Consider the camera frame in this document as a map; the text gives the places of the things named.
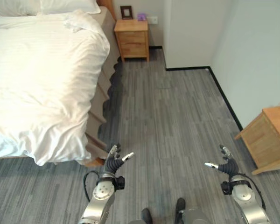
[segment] nightstand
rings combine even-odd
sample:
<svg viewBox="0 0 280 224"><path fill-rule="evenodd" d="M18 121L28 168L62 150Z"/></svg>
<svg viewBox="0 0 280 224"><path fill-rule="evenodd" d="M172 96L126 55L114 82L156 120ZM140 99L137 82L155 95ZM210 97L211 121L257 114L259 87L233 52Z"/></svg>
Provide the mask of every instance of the nightstand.
<svg viewBox="0 0 280 224"><path fill-rule="evenodd" d="M147 21L117 20L114 32L123 62L126 57L146 57L149 62Z"/></svg>

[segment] gray carpet floor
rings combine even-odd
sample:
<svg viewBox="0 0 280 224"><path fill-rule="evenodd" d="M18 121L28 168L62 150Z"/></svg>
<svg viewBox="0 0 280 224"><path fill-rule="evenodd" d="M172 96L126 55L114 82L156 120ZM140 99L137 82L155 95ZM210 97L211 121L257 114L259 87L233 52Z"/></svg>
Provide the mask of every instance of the gray carpet floor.
<svg viewBox="0 0 280 224"><path fill-rule="evenodd" d="M149 63L128 60L116 71L99 136L136 156L118 172L126 189L116 193L107 223L127 224L148 207L154 223L172 224L184 197L187 208L201 208L214 224L242 224L220 189L227 176L203 165L223 162L222 143L242 172L255 169L242 140L233 139L239 130L210 73L165 71L161 49L151 50ZM39 167L30 158L0 160L0 224L75 224L87 205L82 178L89 170L74 161ZM280 170L253 179L272 223L280 224ZM95 181L90 175L89 191Z"/></svg>

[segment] wooden cabinet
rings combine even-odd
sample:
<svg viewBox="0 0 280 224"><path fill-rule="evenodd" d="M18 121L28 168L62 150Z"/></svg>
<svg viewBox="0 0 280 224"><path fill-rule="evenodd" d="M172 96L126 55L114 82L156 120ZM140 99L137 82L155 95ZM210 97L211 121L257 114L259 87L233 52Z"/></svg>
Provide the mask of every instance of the wooden cabinet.
<svg viewBox="0 0 280 224"><path fill-rule="evenodd" d="M280 169L280 107L263 109L235 139L242 138L258 169L253 174Z"/></svg>
<svg viewBox="0 0 280 224"><path fill-rule="evenodd" d="M145 57L149 61L147 21L117 20L114 31L123 62L127 57Z"/></svg>

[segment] pillow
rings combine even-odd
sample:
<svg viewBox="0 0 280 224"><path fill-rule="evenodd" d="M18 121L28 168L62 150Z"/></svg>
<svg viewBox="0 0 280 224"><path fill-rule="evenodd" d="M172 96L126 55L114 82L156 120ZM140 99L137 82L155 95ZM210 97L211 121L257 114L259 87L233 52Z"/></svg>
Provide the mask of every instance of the pillow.
<svg viewBox="0 0 280 224"><path fill-rule="evenodd" d="M40 0L43 14L67 13L82 9L89 14L101 12L96 0Z"/></svg>
<svg viewBox="0 0 280 224"><path fill-rule="evenodd" d="M36 15L40 0L0 0L0 16Z"/></svg>

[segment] black cable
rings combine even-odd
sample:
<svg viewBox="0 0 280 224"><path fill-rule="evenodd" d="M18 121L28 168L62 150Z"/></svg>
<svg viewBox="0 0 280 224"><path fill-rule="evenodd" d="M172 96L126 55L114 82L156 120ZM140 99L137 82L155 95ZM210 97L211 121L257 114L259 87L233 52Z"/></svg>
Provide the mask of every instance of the black cable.
<svg viewBox="0 0 280 224"><path fill-rule="evenodd" d="M88 192L87 192L87 189L86 189L86 178L87 178L88 174L90 174L90 173L95 173L98 176L98 178L99 178L98 171L96 171L96 170L92 170L92 171L88 172L83 177L84 193L85 193L85 196L86 196L88 202L90 202L90 198L88 196Z"/></svg>
<svg viewBox="0 0 280 224"><path fill-rule="evenodd" d="M246 178L248 178L250 181L252 181L252 183L253 183L255 189L257 190L257 192L258 192L258 194L259 194L259 196L260 196L260 199L261 199L261 206L262 206L262 208L263 208L264 210L266 210L265 201L263 200L261 191L260 191L259 188L257 187L256 183L255 183L250 177L248 177L246 174L236 174L236 175L240 175L240 176L246 177Z"/></svg>

